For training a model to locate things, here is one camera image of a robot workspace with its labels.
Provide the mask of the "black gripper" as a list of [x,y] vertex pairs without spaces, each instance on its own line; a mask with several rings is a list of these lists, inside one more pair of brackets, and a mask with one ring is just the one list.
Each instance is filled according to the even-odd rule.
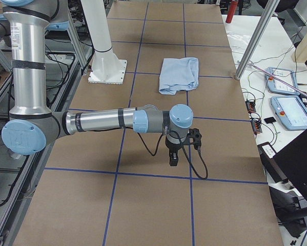
[[171,167],[176,167],[178,165],[178,150],[182,148],[182,146],[188,146],[190,144],[189,137],[182,138],[182,142],[179,139],[166,137],[165,144],[169,149],[169,165]]

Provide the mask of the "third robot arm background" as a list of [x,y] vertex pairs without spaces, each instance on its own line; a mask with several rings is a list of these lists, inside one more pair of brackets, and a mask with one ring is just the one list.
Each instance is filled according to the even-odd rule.
[[4,40],[6,46],[11,48],[10,23],[3,14],[0,14],[0,41],[2,39]]

